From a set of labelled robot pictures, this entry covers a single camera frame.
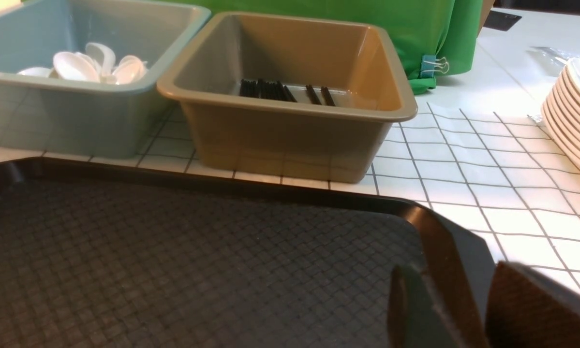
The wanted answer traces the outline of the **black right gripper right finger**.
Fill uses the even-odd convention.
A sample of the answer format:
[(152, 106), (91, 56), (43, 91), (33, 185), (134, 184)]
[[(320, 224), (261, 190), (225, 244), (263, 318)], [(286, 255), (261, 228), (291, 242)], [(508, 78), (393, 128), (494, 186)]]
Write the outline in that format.
[(501, 261), (485, 333), (493, 348), (580, 348), (580, 295), (528, 266)]

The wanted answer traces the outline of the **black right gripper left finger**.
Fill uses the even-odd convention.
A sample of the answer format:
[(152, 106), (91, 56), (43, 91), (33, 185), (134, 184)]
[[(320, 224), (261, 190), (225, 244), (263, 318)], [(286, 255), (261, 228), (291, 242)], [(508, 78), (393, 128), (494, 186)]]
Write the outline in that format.
[(409, 265), (392, 269), (387, 305), (390, 348), (455, 348), (451, 332), (436, 311), (420, 271)]

